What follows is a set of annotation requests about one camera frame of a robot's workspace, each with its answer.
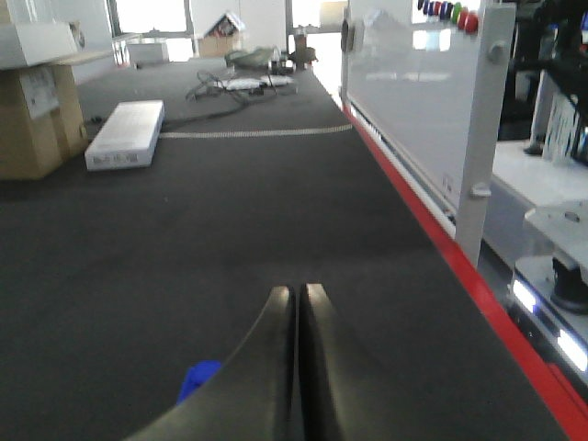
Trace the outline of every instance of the white panel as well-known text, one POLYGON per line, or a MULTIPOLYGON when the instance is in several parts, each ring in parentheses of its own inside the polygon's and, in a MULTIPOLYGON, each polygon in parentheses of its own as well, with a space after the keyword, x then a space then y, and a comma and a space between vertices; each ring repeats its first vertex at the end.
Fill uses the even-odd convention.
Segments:
POLYGON ((351 2, 365 30, 348 94, 457 210, 480 39, 437 17, 421 23, 415 4, 351 2))
POLYGON ((284 0, 241 0, 241 19, 247 26, 243 46, 278 46, 286 49, 286 2, 284 0))
POLYGON ((13 23, 30 23, 33 15, 28 0, 7 0, 13 23))
POLYGON ((524 225, 530 209, 588 199, 588 168, 529 156, 523 152, 528 144, 508 141, 496 146, 492 197, 484 224, 484 240, 510 267, 524 255, 551 254, 551 246, 524 225))
POLYGON ((25 0, 34 5, 35 21, 50 22, 55 19, 55 12, 51 0, 25 0))
POLYGON ((77 52, 65 23, 1 25, 0 45, 0 69, 32 66, 77 52))
POLYGON ((112 36, 106 0, 52 0, 55 19, 80 22, 85 36, 85 50, 112 48, 112 36))
POLYGON ((344 76, 349 101, 457 213, 456 240, 475 262, 515 14, 491 0, 464 3, 479 9, 476 34, 425 16, 417 0, 351 0, 344 76), (487 51, 498 41, 494 62, 487 51))

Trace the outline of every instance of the black cable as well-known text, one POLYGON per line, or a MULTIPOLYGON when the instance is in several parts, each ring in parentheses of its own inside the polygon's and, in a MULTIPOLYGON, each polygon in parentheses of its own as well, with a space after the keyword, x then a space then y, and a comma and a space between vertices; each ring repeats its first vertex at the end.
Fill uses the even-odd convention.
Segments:
MULTIPOLYGON (((236 77, 236 73, 234 73, 226 82, 231 81, 236 77)), ((272 81, 271 74, 267 74, 269 86, 274 91, 274 94, 269 97, 256 97, 252 98, 253 95, 246 96, 245 94, 241 93, 238 90, 230 90, 228 86, 225 84, 225 81, 222 81, 218 76, 214 75, 213 73, 207 71, 199 71, 197 72, 197 78, 200 81, 200 84, 196 85, 195 87, 191 88, 185 95, 186 101, 197 101, 201 100, 202 98, 206 97, 219 97, 222 95, 229 96, 235 103, 237 103, 237 107, 230 108, 228 110, 223 110, 220 112, 209 113, 206 115, 196 115, 194 117, 187 117, 181 119, 166 119, 164 124, 162 125, 161 132, 176 130, 182 126, 186 126, 192 122, 198 122, 202 120, 208 119, 217 119, 228 117, 230 115, 234 115, 242 110, 245 110, 251 105, 255 104, 262 104, 272 99, 275 99, 277 96, 288 96, 288 95, 296 95, 298 93, 298 88, 295 87, 292 93, 288 94, 280 94, 277 91, 274 82, 272 81)), ((93 124, 93 125, 100 125, 102 126, 106 122, 106 119, 102 119, 101 117, 94 117, 92 120, 87 121, 86 124, 93 124)))

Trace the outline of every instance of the blue object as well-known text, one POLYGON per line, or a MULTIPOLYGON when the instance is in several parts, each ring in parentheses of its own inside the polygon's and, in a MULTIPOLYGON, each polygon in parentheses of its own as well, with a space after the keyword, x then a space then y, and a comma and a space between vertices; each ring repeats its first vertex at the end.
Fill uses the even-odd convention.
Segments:
POLYGON ((217 370, 221 368, 222 364, 220 361, 215 360, 204 360, 190 369, 187 370, 182 389, 177 397, 175 404, 181 403, 185 400, 194 390, 197 390, 200 386, 206 383, 217 370))
POLYGON ((442 20, 449 20, 451 18, 451 13, 453 12, 453 4, 449 2, 443 2, 441 5, 441 11, 439 12, 439 17, 442 20))

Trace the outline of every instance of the led light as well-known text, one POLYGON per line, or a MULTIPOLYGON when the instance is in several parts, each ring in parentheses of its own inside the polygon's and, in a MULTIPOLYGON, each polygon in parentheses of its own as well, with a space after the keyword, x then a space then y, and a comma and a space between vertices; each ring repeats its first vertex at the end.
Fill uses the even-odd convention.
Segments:
POLYGON ((560 345, 566 356, 570 358, 574 365, 578 367, 582 372, 586 372, 588 369, 588 356, 582 350, 571 336, 563 330, 560 330, 560 337, 558 337, 558 345, 560 345))
POLYGON ((514 296, 523 303, 523 306, 530 312, 535 312, 535 305, 537 305, 537 299, 531 293, 531 291, 523 285, 519 280, 515 280, 513 284, 514 296))

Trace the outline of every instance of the magnet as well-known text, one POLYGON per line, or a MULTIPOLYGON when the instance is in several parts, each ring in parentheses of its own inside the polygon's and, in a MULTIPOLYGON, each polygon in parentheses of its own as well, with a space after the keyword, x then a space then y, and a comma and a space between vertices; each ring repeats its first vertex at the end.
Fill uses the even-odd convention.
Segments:
POLYGON ((466 7, 461 8, 458 18, 458 29, 463 30, 466 27, 466 18, 468 18, 469 10, 466 7))
POLYGON ((451 19, 451 13, 453 12, 453 3, 443 2, 441 5, 441 11, 439 11, 439 18, 442 20, 451 19))
POLYGON ((464 29, 468 34, 475 34, 478 32, 478 16, 473 12, 470 12, 466 17, 466 23, 464 29))
POLYGON ((457 2, 453 5, 453 11, 451 12, 451 22, 456 25, 459 20, 459 13, 461 12, 461 8, 463 6, 460 2, 457 2))

